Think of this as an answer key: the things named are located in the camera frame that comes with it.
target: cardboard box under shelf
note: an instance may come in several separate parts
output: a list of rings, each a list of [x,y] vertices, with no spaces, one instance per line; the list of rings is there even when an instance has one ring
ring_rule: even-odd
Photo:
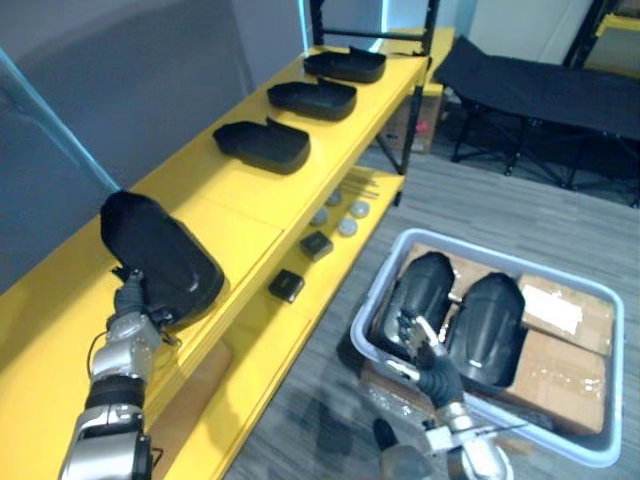
[[[431,143],[433,142],[436,126],[440,117],[441,104],[442,94],[437,96],[425,95],[422,97],[422,105],[418,115],[416,134],[413,138],[411,151],[429,153],[431,150]],[[402,151],[405,134],[407,132],[410,107],[411,97],[407,97],[380,131],[382,138],[393,150]]]

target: black plastic tray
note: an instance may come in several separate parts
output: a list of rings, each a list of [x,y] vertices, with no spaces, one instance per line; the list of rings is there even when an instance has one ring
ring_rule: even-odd
[[[373,83],[382,77],[387,57],[350,47],[349,53],[322,52],[304,59],[304,71],[312,75],[351,82]]]
[[[224,272],[218,263],[156,201],[126,191],[113,193],[100,209],[100,224],[102,241],[126,276],[136,269],[143,272],[146,306],[152,318],[161,318],[156,324],[184,325],[220,293]]]
[[[269,101],[276,107],[324,120],[342,120],[353,112],[356,93],[354,87],[322,78],[317,84],[280,83],[267,90]]]
[[[267,124],[229,123],[213,132],[220,150],[244,163],[286,175],[298,170],[309,156],[309,134],[267,117]]]
[[[402,309],[427,319],[436,331],[444,323],[451,306],[449,292],[455,273],[449,259],[439,252],[429,252],[413,260],[396,283],[376,333],[380,346],[403,360],[410,357],[399,337],[398,317]]]
[[[467,387],[493,395],[513,383],[526,336],[523,311],[522,293],[503,273],[491,273],[467,291],[446,342]]]

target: white label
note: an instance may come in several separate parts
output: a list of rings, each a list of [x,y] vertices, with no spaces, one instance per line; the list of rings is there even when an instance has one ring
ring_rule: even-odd
[[[524,286],[522,295],[528,314],[575,335],[578,323],[582,321],[582,308],[531,285]]]

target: gray wall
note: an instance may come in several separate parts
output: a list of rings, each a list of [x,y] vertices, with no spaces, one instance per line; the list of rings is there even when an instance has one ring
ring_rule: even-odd
[[[3,0],[0,45],[130,186],[252,88],[231,0]],[[0,292],[104,198],[28,121],[0,111]]]
[[[307,35],[309,45],[313,44],[309,1],[304,1]],[[352,30],[374,30],[381,28],[382,0],[326,0],[322,6],[322,18],[325,27]],[[325,45],[341,47],[354,46],[367,49],[375,40],[368,38],[350,38],[326,35]]]
[[[486,53],[562,63],[592,0],[481,0],[469,38]]]
[[[233,0],[233,10],[255,86],[302,53],[296,0]]]
[[[411,28],[424,24],[428,0],[389,0],[387,27]],[[477,0],[442,0],[436,25],[455,27],[457,35],[468,35]]]

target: cardboard box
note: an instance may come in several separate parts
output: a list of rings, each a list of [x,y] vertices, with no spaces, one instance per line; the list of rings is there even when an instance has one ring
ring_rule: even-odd
[[[526,300],[525,326],[600,355],[611,353],[613,305],[533,275],[522,275],[518,285]]]
[[[218,342],[205,356],[186,383],[153,422],[148,433],[154,447],[164,453],[153,469],[153,478],[160,479],[191,435],[211,397],[231,364],[232,354]]]
[[[604,422],[604,358],[529,330],[513,385],[500,398],[548,414],[556,427],[569,433],[599,433]]]
[[[441,104],[442,95],[422,97],[422,105],[420,107],[420,113],[418,114],[416,134],[413,138],[411,151],[429,153],[431,150],[431,143],[433,142],[433,136],[440,116]],[[393,150],[402,151],[402,147],[404,146],[410,107],[411,97],[407,97],[380,131],[382,138],[384,138],[387,145]]]
[[[440,252],[449,257],[449,261],[451,262],[451,266],[453,267],[453,271],[456,276],[456,279],[453,282],[451,293],[453,293],[456,297],[464,297],[464,294],[467,293],[467,290],[469,290],[471,285],[476,283],[481,278],[489,275],[490,273],[499,271],[498,269],[489,267],[487,265],[482,265],[471,260],[467,260],[466,258],[453,255],[443,250],[436,250],[429,245],[415,243],[411,247],[407,258],[404,259],[404,263],[400,267],[400,273],[398,276],[402,276],[402,274],[405,272],[405,270],[413,260],[431,251]]]

